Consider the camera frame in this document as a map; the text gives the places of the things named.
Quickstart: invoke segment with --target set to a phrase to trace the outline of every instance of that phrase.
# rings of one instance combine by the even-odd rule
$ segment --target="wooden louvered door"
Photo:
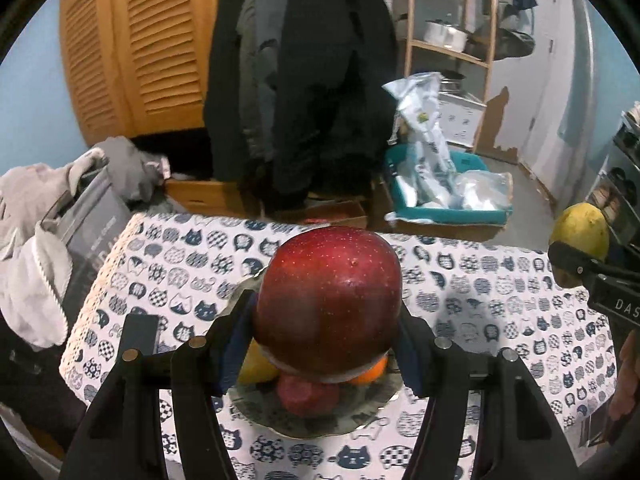
[[[89,145],[132,131],[114,56],[110,7],[110,0],[60,0],[60,46],[66,82]]]
[[[61,0],[65,71],[88,143],[204,126],[218,0]]]
[[[204,126],[217,0],[113,0],[118,62],[139,135]]]

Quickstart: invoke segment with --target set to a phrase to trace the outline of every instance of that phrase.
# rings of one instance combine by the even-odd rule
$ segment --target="orange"
[[[361,386],[363,384],[370,384],[373,381],[378,380],[386,370],[387,361],[388,361],[388,358],[385,355],[382,359],[380,359],[380,361],[374,364],[369,370],[367,370],[363,374],[360,374],[357,377],[354,377],[351,381],[349,381],[349,383],[355,384],[356,386]]]

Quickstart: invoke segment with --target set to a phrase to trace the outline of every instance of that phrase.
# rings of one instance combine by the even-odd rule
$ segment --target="cat print tablecloth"
[[[158,351],[204,334],[237,283],[309,227],[189,214],[136,215],[111,251],[72,331],[60,373],[87,404],[113,367],[127,314],[161,316]],[[516,350],[567,428],[613,393],[608,320],[583,288],[561,290],[546,254],[475,242],[382,235],[402,264],[409,311],[476,352]],[[160,395],[165,456],[180,462],[171,393]],[[479,395],[471,394],[457,479],[470,476]],[[228,397],[214,404],[240,480],[400,479],[427,401],[404,387],[368,426],[309,442],[252,424]]]

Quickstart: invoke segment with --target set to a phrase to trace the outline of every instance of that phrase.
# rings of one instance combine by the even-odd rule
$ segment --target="red apple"
[[[340,401],[338,384],[311,383],[295,375],[281,374],[276,391],[289,413],[303,417],[328,415]]]
[[[402,301],[393,248],[375,233],[332,226],[291,238],[271,260],[254,337],[281,370],[346,381],[389,350]]]

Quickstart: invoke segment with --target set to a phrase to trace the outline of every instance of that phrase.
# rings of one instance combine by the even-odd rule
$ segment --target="gray floor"
[[[546,251],[554,216],[536,182],[514,164],[485,157],[483,160],[493,173],[511,173],[513,176],[513,215],[492,243]]]

